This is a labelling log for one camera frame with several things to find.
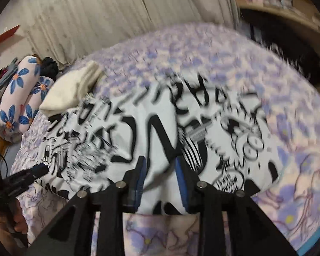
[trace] human hand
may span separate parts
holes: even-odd
[[[20,203],[18,201],[18,199],[15,199],[15,212],[13,214],[13,220],[16,223],[14,226],[14,230],[16,232],[21,232],[23,234],[27,234],[27,223],[26,220],[24,218],[24,216],[22,215],[22,208],[20,206]],[[5,215],[5,213],[0,212],[0,229],[7,231],[7,217]]]

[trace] metal screw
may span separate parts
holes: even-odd
[[[118,181],[116,182],[116,187],[118,187],[119,189],[123,189],[127,184],[125,183],[125,181]]]
[[[205,181],[198,181],[197,182],[197,187],[202,189],[202,188],[206,188],[207,187],[207,182]]]
[[[236,195],[237,195],[238,197],[245,197],[245,192],[242,191],[241,189],[239,189],[239,190],[236,191]]]
[[[84,197],[86,197],[88,195],[88,193],[86,192],[86,191],[83,191],[83,190],[81,190],[81,191],[79,191],[78,193],[77,193],[77,196],[79,197],[79,198],[84,198]]]

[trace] black cable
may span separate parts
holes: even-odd
[[[1,157],[1,158],[4,160],[4,162],[5,162],[5,165],[6,165],[6,177],[5,177],[5,178],[7,178],[7,175],[9,174],[9,166],[8,166],[8,164],[7,164],[4,156],[2,156],[2,155],[0,154],[0,157]]]

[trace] black cloth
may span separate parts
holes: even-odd
[[[46,57],[42,60],[40,76],[49,77],[55,82],[58,72],[58,65],[52,58]]]
[[[261,30],[263,47],[276,53],[313,86],[320,85],[320,57],[313,47],[270,13],[242,9],[241,14],[246,22]]]

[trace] floral pillow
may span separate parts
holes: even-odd
[[[53,85],[54,81],[48,77],[39,77],[39,81],[36,83],[34,88],[31,90],[26,103],[21,105],[21,113],[19,116],[19,132],[26,132],[36,114],[39,111],[39,106],[44,100],[49,88]]]
[[[40,64],[36,57],[27,56],[19,64],[0,103],[0,136],[10,142],[19,142],[21,105],[26,103],[31,89],[39,80]]]

